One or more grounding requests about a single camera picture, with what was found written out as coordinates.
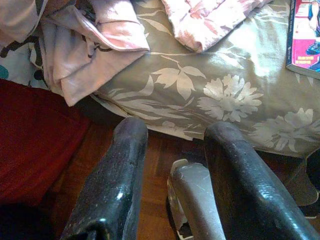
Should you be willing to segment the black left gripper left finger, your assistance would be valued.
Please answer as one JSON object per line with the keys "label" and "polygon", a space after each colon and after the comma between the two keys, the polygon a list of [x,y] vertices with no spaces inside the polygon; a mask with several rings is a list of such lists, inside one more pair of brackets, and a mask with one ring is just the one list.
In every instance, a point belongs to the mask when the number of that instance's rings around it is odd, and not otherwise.
{"label": "black left gripper left finger", "polygon": [[62,240],[137,238],[148,129],[135,117],[114,129],[111,144],[87,177]]}

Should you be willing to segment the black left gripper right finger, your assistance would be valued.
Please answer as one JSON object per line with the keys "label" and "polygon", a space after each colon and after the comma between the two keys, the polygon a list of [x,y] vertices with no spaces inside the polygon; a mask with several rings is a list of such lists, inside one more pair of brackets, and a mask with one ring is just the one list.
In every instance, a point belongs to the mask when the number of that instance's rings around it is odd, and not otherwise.
{"label": "black left gripper right finger", "polygon": [[319,239],[283,183],[235,125],[209,125],[204,150],[228,240]]}

